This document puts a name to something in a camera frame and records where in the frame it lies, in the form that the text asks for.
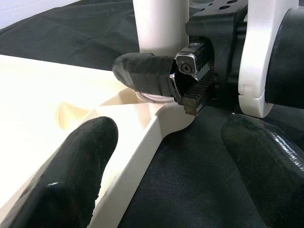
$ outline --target black fabric surface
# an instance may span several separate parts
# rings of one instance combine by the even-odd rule
[[[190,13],[206,2],[192,1]],[[0,54],[103,70],[138,50],[130,0],[82,0],[0,30]],[[220,137],[229,115],[206,107],[163,140],[120,228],[265,227]],[[275,106],[264,121],[304,149],[303,110]]]

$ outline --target hole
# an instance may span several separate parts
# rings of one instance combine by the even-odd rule
[[[192,71],[190,65],[187,64],[187,63],[184,63],[183,65],[181,65],[181,69],[182,69],[184,74],[190,74],[191,71]]]
[[[229,8],[230,6],[221,6],[219,9],[220,10],[224,10],[224,9],[227,9],[227,8]]]

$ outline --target white plastic object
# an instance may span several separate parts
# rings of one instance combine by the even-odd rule
[[[145,93],[140,93],[140,92],[136,92],[136,95],[142,101],[151,102],[151,103],[169,103],[169,102],[174,101],[173,97],[151,95],[151,94],[145,94]]]
[[[194,120],[176,103],[137,99],[110,71],[0,55],[0,75],[0,223],[67,135],[105,115],[119,140],[90,227],[117,227],[161,140]]]
[[[174,57],[188,44],[189,0],[133,0],[140,52]]]
[[[265,102],[265,84],[269,60],[280,24],[299,0],[249,0],[245,45],[238,79],[242,112],[265,117],[272,104]]]
[[[190,125],[194,117],[185,114],[177,103],[144,103],[137,107],[112,107],[112,110],[100,107],[88,119],[100,115],[114,119],[119,139],[104,172],[101,197],[88,227],[116,228],[163,138]]]

